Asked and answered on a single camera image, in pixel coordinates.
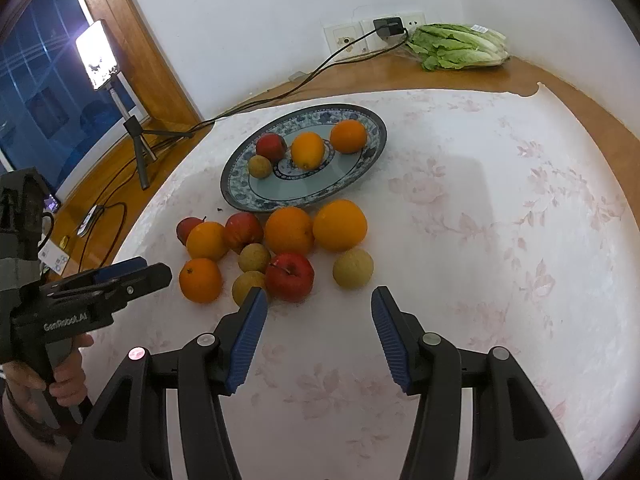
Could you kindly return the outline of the person's left hand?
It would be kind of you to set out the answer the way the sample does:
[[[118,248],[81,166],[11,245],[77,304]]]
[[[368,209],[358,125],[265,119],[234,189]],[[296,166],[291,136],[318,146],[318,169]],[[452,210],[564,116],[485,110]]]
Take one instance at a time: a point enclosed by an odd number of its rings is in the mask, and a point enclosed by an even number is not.
[[[73,339],[72,352],[59,366],[55,367],[54,382],[50,386],[24,363],[4,364],[2,370],[6,376],[6,384],[16,405],[24,412],[36,416],[37,405],[34,392],[44,390],[48,390],[56,403],[63,408],[81,404],[88,390],[80,349],[90,348],[93,344],[94,340],[89,334],[76,336]]]

